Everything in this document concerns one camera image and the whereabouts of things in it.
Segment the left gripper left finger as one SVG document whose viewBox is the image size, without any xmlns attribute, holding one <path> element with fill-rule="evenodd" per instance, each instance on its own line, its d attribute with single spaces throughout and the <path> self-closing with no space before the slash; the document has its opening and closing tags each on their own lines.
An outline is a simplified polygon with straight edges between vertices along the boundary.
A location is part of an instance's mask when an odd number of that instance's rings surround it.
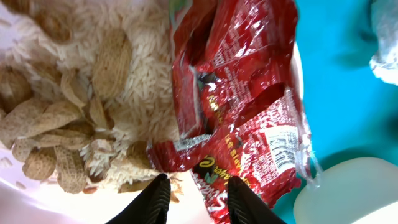
<svg viewBox="0 0 398 224">
<path fill-rule="evenodd" d="M 106 224 L 166 224 L 171 184 L 159 174 L 123 211 Z"/>
</svg>

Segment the red snack wrapper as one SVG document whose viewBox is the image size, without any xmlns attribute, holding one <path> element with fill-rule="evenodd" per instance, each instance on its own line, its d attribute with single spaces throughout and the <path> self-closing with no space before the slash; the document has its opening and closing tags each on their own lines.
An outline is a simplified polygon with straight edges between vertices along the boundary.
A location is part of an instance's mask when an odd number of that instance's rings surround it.
<svg viewBox="0 0 398 224">
<path fill-rule="evenodd" d="M 170 1 L 179 140 L 148 148 L 161 172 L 188 171 L 213 223 L 229 223 L 238 176 L 268 206 L 313 182 L 311 132 L 294 60 L 293 0 Z"/>
</svg>

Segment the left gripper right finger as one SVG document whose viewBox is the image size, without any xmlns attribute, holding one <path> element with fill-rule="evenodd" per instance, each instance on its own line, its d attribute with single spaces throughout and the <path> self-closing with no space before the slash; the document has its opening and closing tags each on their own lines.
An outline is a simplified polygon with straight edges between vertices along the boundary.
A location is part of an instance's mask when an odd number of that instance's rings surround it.
<svg viewBox="0 0 398 224">
<path fill-rule="evenodd" d="M 228 181 L 231 224 L 286 224 L 238 176 Z"/>
</svg>

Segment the white tissue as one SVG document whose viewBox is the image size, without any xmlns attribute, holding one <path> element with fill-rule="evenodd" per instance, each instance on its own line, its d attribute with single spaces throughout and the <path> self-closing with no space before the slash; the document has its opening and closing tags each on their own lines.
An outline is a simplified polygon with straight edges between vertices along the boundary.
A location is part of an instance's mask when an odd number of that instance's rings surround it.
<svg viewBox="0 0 398 224">
<path fill-rule="evenodd" d="M 397 86 L 397 0 L 372 1 L 371 25 L 377 50 L 369 66 L 376 78 Z"/>
</svg>

